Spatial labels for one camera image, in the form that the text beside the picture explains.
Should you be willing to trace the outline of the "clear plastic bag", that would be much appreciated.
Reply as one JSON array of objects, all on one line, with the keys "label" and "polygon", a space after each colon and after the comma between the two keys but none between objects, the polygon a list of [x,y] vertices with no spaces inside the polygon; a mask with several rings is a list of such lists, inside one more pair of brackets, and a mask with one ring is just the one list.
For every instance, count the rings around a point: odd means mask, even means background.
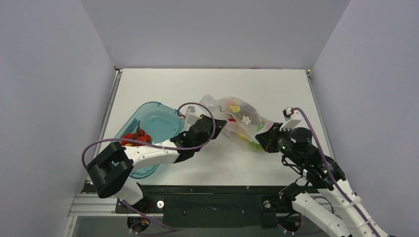
[{"label": "clear plastic bag", "polygon": [[237,97],[215,99],[206,95],[199,103],[208,108],[215,119],[228,121],[222,134],[246,150],[249,150],[248,141],[259,143],[255,135],[268,131],[274,123]]}]

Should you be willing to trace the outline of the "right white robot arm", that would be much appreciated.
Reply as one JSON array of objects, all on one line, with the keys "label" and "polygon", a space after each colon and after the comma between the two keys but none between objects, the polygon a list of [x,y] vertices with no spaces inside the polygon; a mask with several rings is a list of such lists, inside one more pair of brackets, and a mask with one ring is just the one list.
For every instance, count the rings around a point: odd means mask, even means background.
[{"label": "right white robot arm", "polygon": [[281,153],[283,165],[294,168],[337,214],[327,211],[297,183],[279,192],[283,210],[304,215],[331,237],[388,236],[361,204],[339,165],[324,154],[312,126],[289,128],[286,123],[274,123],[255,138],[266,152]]}]

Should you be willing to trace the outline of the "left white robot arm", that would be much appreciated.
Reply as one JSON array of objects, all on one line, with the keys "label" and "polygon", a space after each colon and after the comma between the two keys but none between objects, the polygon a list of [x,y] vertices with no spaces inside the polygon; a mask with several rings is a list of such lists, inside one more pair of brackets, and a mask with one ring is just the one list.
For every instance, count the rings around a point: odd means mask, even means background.
[{"label": "left white robot arm", "polygon": [[141,186],[130,180],[133,171],[163,163],[186,161],[215,139],[226,120],[201,115],[189,130],[157,144],[122,146],[110,143],[88,165],[87,172],[99,198],[112,196],[124,201],[134,212],[147,207]]}]

